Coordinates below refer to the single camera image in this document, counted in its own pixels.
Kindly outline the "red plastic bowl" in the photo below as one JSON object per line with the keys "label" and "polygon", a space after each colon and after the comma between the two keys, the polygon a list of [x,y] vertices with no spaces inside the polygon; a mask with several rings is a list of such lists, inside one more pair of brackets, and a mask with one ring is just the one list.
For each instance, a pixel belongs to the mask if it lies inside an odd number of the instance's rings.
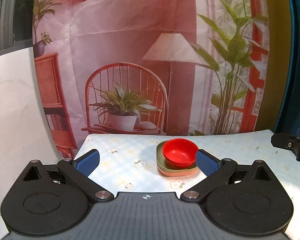
{"label": "red plastic bowl", "polygon": [[198,146],[187,139],[175,138],[168,140],[162,147],[166,161],[177,168],[188,168],[196,162]]}

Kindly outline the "orange square plate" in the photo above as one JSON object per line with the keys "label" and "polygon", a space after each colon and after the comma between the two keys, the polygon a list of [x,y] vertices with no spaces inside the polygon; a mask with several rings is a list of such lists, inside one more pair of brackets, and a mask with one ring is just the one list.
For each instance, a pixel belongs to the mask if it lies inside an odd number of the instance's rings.
{"label": "orange square plate", "polygon": [[183,170],[167,170],[158,166],[158,170],[165,176],[168,177],[182,177],[189,176],[199,171],[197,167],[192,169],[183,169]]}

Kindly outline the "large green square plate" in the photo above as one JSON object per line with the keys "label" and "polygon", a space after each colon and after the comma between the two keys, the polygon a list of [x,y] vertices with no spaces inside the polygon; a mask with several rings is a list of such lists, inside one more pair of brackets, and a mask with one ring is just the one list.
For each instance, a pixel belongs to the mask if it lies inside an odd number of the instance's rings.
{"label": "large green square plate", "polygon": [[169,172],[190,172],[190,171],[195,171],[195,170],[198,169],[195,163],[192,164],[188,168],[179,168],[179,167],[176,167],[175,165],[172,165],[168,161],[166,161],[166,159],[164,158],[163,155],[157,155],[157,164],[163,170],[166,170],[166,171],[169,171]]}

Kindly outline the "small green square plate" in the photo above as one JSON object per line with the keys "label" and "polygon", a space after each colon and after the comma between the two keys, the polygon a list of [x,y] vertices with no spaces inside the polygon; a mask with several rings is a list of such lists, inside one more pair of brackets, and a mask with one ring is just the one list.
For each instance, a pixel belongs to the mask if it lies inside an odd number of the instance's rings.
{"label": "small green square plate", "polygon": [[163,152],[162,152],[162,149],[163,149],[163,146],[164,144],[166,143],[167,141],[162,141],[160,142],[158,145],[157,145],[157,149],[156,149],[156,157],[157,155],[163,155]]}

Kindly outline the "floral checked tablecloth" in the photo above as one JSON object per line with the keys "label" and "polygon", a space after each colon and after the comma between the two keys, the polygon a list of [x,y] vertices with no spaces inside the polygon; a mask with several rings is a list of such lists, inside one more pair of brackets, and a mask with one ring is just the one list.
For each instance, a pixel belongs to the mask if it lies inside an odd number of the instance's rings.
{"label": "floral checked tablecloth", "polygon": [[[188,140],[219,159],[231,158],[238,164],[264,160],[290,196],[294,213],[286,230],[291,239],[300,239],[300,162],[288,150],[274,148],[270,130],[232,135],[192,136]],[[157,167],[157,146],[169,136],[91,134],[77,157],[97,149],[98,167],[89,175],[95,183],[117,192],[176,192],[185,190],[206,176],[200,170],[184,176],[167,177]]]}

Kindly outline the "printed room scene backdrop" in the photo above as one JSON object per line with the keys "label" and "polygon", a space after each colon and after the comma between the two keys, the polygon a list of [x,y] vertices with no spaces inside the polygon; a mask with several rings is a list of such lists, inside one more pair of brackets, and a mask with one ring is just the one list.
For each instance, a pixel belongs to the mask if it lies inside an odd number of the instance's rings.
{"label": "printed room scene backdrop", "polygon": [[255,129],[266,0],[34,0],[35,71],[59,154],[88,134]]}

